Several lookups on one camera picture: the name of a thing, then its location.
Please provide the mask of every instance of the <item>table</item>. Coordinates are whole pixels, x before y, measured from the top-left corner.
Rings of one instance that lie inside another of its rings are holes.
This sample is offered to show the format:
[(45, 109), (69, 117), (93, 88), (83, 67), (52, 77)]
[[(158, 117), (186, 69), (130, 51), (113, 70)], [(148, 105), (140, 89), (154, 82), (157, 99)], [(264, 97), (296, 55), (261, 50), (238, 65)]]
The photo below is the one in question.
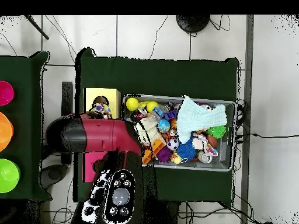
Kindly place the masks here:
[(1, 106), (13, 125), (13, 137), (0, 152), (0, 158), (15, 162), (20, 168), (20, 181), (1, 198), (45, 201), (50, 194), (39, 186), (41, 165), (41, 70), (48, 60), (48, 52), (37, 52), (27, 57), (0, 56), (0, 80), (9, 82), (15, 98)]
[[(75, 108), (83, 110), (83, 88), (116, 88), (126, 93), (191, 98), (232, 100), (237, 98), (239, 62), (207, 60), (170, 61), (165, 59), (129, 59), (94, 57), (91, 48), (76, 58)], [(156, 175), (158, 199), (168, 201), (221, 201), (231, 205), (232, 170), (228, 172), (188, 171), (143, 168), (144, 184), (152, 188)], [(90, 183), (83, 183), (82, 156), (74, 167), (74, 201), (88, 196)]]

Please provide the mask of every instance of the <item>orange bowl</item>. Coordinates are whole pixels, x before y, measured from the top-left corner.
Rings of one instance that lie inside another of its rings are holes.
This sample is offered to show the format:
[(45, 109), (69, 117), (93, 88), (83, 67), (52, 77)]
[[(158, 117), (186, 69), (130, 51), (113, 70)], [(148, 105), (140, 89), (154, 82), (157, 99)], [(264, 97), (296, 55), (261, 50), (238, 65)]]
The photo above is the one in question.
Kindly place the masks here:
[(0, 113), (0, 152), (3, 151), (12, 139), (13, 126), (7, 117)]

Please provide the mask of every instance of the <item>metal pole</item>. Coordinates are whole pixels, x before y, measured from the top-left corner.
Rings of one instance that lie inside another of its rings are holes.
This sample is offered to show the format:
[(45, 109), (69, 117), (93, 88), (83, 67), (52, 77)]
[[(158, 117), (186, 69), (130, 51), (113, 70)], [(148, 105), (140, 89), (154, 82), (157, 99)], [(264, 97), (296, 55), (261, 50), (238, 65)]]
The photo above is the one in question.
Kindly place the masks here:
[[(248, 131), (250, 133), (251, 125), (251, 83), (252, 83), (252, 59), (253, 59), (253, 15), (247, 15), (247, 30), (246, 30), (246, 63), (245, 63), (245, 85), (244, 85), (244, 100), (248, 103), (248, 109), (244, 113), (244, 129), (243, 134), (245, 135)], [(246, 142), (243, 143), (242, 149), (242, 180), (241, 180), (241, 198), (248, 202), (248, 186), (249, 186), (249, 146), (250, 146), (250, 135), (243, 137), (243, 140), (247, 138)], [(248, 204), (241, 200), (241, 211), (248, 214)], [(247, 217), (241, 214), (243, 222), (247, 223)]]
[(35, 21), (32, 19), (29, 15), (24, 15), (26, 19), (41, 33), (42, 36), (44, 36), (47, 40), (49, 37), (42, 31), (42, 29), (35, 23)]

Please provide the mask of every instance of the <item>green bowl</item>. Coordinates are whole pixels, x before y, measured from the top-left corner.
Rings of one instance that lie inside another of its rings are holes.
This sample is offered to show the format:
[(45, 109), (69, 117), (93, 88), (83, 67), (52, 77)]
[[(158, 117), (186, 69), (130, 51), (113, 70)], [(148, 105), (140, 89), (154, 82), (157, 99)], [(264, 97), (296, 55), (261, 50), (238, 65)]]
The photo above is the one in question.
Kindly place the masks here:
[(0, 193), (12, 191), (20, 179), (20, 168), (10, 160), (0, 159)]

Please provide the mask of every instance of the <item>plastic bin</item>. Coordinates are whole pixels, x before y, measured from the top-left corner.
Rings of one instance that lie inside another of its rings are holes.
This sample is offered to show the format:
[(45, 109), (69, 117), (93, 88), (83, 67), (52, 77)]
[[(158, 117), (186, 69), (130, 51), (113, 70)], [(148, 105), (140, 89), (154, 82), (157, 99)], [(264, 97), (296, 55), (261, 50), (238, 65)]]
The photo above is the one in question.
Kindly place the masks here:
[[(181, 103), (184, 98), (182, 97), (168, 97), (168, 96), (153, 96), (145, 94), (126, 94), (122, 100), (121, 117), (122, 119), (129, 118), (131, 112), (126, 108), (126, 100), (130, 97), (136, 98), (139, 102), (155, 101), (159, 104), (171, 102), (173, 104)], [(184, 162), (178, 165), (173, 162), (159, 162), (156, 159), (152, 159), (147, 165), (142, 166), (155, 166), (164, 167), (169, 169), (189, 169), (189, 170), (208, 170), (216, 172), (227, 172), (232, 169), (234, 152), (235, 152), (235, 128), (237, 120), (237, 104), (233, 101), (223, 100), (203, 100), (192, 99), (196, 103), (207, 103), (209, 105), (223, 104), (226, 108), (225, 113), (227, 115), (227, 131), (225, 135), (218, 139), (218, 156), (213, 157), (212, 162), (205, 164), (202, 162)]]

